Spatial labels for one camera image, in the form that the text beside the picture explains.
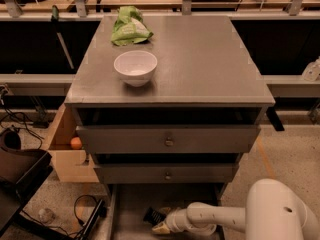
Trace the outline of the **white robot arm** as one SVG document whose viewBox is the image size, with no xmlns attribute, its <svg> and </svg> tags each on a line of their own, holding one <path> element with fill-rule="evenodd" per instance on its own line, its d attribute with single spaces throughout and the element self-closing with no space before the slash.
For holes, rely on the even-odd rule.
<svg viewBox="0 0 320 240">
<path fill-rule="evenodd" d="M 288 186 L 273 179 L 255 182 L 243 208 L 193 202 L 170 211 L 152 231 L 209 236 L 218 226 L 243 232 L 246 240 L 319 240 L 320 234 L 311 209 Z"/>
</svg>

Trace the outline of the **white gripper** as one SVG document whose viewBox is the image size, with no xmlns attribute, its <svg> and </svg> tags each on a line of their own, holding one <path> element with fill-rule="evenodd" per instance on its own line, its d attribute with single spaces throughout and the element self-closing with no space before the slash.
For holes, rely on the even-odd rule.
<svg viewBox="0 0 320 240">
<path fill-rule="evenodd" d="M 165 235 L 170 231 L 180 233 L 189 229 L 190 222 L 185 209 L 176 208 L 173 210 L 172 207 L 161 207 L 159 212 L 167 217 L 165 223 L 160 222 L 152 228 L 154 234 Z"/>
</svg>

